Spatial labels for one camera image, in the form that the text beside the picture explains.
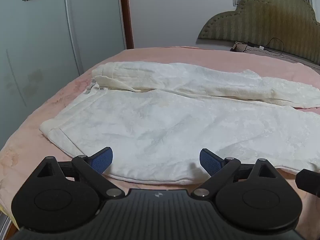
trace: pink bedsheet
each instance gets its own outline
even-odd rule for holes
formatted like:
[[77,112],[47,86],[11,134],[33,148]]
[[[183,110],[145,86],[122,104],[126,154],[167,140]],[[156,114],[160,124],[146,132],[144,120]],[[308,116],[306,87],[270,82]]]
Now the pink bedsheet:
[[[320,75],[300,63],[293,64],[279,59],[219,50],[206,50],[190,47],[148,48],[125,50],[118,55],[97,64],[112,61],[149,61],[159,63],[182,62],[226,72],[241,72],[246,69],[260,76],[278,77],[290,81],[303,82],[320,88]],[[75,99],[90,84],[91,70],[69,83],[56,95],[34,111],[9,138],[0,151],[0,204],[12,219],[11,201],[24,181],[45,156],[53,155],[58,161],[68,161],[70,157],[50,143],[39,131],[39,125],[56,116],[66,105]],[[320,114],[320,109],[308,109]],[[320,201],[317,197],[298,190],[294,175],[282,172],[283,176],[298,192],[303,201],[303,211],[297,227],[306,239],[320,237]],[[115,181],[119,187],[128,190],[136,188],[175,189],[182,186],[151,186]],[[188,189],[197,187],[189,185]]]

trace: striped headboard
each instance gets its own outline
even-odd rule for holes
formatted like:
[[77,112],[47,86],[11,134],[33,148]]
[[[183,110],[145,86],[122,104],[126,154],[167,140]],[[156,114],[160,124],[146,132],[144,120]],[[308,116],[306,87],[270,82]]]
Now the striped headboard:
[[241,0],[235,11],[212,17],[198,38],[269,43],[320,64],[320,23],[306,0]]

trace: silver screw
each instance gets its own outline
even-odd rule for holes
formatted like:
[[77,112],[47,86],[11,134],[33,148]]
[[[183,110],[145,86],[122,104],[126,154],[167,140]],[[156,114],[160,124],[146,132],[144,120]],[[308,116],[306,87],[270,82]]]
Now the silver screw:
[[205,188],[197,188],[193,191],[193,193],[196,195],[196,196],[199,196],[199,197],[205,197],[207,195],[209,195],[209,190],[205,189]]
[[111,189],[108,189],[106,193],[110,197],[118,197],[121,195],[122,190],[120,190],[118,188],[111,188]]

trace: pink blanket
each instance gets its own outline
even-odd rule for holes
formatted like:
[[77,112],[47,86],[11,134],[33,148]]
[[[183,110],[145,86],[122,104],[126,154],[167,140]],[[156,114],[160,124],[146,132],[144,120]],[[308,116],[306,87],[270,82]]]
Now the pink blanket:
[[[206,50],[188,47],[148,48],[125,50],[118,55],[97,64],[112,61],[148,61],[159,63],[182,62],[225,72],[241,72],[250,69],[262,77],[278,77],[289,81],[303,82],[320,88],[320,75],[300,63],[293,64],[280,59],[253,54],[237,53],[219,50]],[[39,131],[40,124],[55,117],[65,106],[75,99],[90,84],[91,70],[69,83],[56,95],[34,111],[9,138],[0,151],[0,204],[2,210],[12,219],[11,201],[24,181],[45,156],[53,155],[58,161],[68,161],[70,158],[55,145],[51,144]],[[308,109],[320,114],[319,109]],[[295,186],[294,175],[282,172],[283,176],[293,186],[303,200],[303,211],[297,227],[308,240],[320,237],[320,200]],[[119,187],[128,188],[165,188],[175,189],[181,186],[150,186],[138,185],[110,179]],[[192,190],[197,185],[189,185]]]

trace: wooden door frame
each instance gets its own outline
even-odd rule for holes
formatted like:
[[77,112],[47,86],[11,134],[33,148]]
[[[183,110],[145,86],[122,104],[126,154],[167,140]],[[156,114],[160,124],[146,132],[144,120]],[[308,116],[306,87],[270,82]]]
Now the wooden door frame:
[[122,9],[124,36],[125,36],[127,49],[133,49],[134,44],[133,44],[133,36],[132,36],[132,28],[131,28],[129,0],[121,0],[121,9]]

